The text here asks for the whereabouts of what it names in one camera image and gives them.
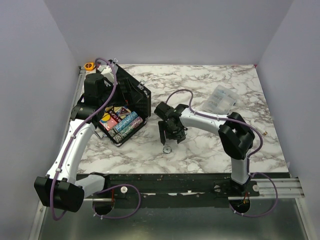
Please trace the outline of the black poker set case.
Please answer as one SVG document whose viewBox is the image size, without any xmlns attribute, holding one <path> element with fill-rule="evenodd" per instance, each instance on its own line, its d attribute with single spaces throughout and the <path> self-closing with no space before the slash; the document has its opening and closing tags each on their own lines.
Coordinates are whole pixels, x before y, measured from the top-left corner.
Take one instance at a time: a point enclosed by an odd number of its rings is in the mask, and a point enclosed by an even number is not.
<svg viewBox="0 0 320 240">
<path fill-rule="evenodd" d="M 99 122 L 98 127 L 104 133 L 104 136 L 109 138 L 113 144 L 119 147 L 147 123 L 148 118 L 151 116 L 152 93 L 146 87 L 146 82 L 144 80 L 135 79 L 132 75 L 130 75 L 126 70 L 124 70 L 117 64 L 116 59 L 112 60 L 110 63 L 113 65 L 113 68 L 116 71 L 117 86 L 120 87 L 120 79 L 128 78 L 133 86 L 143 95 L 142 100 L 139 102 L 126 102 L 125 100 L 125 105 L 109 105 L 104 110 L 104 114 L 108 113 L 112 118 L 117 120 L 118 123 L 123 120 L 117 114 L 121 107 L 128 108 L 131 112 L 136 112 L 138 114 L 138 117 L 141 117 L 143 119 L 143 122 L 126 137 L 122 137 L 119 132 L 115 132 L 113 128 L 110 130 L 106 130 Z"/>
</svg>

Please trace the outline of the white poker chip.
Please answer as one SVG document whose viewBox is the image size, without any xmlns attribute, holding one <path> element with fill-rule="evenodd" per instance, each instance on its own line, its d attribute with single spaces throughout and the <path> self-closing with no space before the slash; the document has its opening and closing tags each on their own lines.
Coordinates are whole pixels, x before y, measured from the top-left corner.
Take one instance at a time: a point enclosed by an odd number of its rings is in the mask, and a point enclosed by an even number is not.
<svg viewBox="0 0 320 240">
<path fill-rule="evenodd" d="M 172 149 L 170 146 L 164 146 L 162 151 L 165 154 L 170 154 L 172 152 Z"/>
</svg>

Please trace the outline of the red triangular dealer button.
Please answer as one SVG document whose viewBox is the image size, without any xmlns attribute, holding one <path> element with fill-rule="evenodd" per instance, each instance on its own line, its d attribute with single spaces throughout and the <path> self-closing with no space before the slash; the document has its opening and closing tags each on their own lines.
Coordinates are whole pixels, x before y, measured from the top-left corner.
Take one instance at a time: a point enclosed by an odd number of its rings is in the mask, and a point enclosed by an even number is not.
<svg viewBox="0 0 320 240">
<path fill-rule="evenodd" d="M 128 109 L 128 108 L 126 108 L 126 107 L 121 107 L 120 109 L 119 109 L 119 111 L 117 112 L 117 115 L 120 117 L 120 118 L 122 118 L 122 119 L 124 119 L 126 116 L 128 116 L 129 114 L 131 113 L 131 111 Z"/>
</svg>

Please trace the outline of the yellow round button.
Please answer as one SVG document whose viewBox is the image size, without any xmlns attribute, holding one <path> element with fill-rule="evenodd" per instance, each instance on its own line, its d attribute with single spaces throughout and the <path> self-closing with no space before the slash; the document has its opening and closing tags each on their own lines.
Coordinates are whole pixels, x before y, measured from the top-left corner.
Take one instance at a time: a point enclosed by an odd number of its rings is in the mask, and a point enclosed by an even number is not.
<svg viewBox="0 0 320 240">
<path fill-rule="evenodd" d="M 105 112 L 103 117 L 101 118 L 101 121 L 105 123 L 105 122 L 108 122 L 110 118 L 111 118 L 110 114 Z"/>
</svg>

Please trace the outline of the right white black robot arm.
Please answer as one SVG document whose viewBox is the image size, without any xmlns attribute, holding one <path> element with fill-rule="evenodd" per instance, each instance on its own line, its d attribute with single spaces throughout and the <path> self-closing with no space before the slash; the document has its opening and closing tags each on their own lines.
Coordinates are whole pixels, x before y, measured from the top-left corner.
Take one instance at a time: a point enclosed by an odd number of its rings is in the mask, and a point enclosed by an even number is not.
<svg viewBox="0 0 320 240">
<path fill-rule="evenodd" d="M 239 113 L 217 115 L 193 112 L 186 104 L 173 108 L 161 102 L 154 113 L 161 119 L 158 122 L 160 142 L 167 140 L 178 144 L 186 139 L 188 127 L 197 128 L 219 136 L 224 152 L 231 159 L 230 191 L 241 196 L 248 190 L 249 151 L 253 147 L 255 135 Z"/>
</svg>

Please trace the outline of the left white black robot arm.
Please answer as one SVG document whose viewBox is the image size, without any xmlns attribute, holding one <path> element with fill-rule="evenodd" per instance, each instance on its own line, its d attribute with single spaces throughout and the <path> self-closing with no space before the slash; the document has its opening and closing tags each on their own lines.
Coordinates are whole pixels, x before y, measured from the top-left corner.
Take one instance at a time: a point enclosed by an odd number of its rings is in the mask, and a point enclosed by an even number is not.
<svg viewBox="0 0 320 240">
<path fill-rule="evenodd" d="M 77 172 L 85 148 L 103 117 L 105 108 L 125 101 L 116 73 L 104 76 L 90 73 L 84 79 L 84 92 L 71 110 L 65 141 L 51 168 L 38 176 L 34 188 L 41 203 L 49 207 L 54 220 L 56 210 L 77 212 L 85 198 L 97 194 L 104 198 L 111 185 L 102 173 L 93 173 L 77 180 Z"/>
</svg>

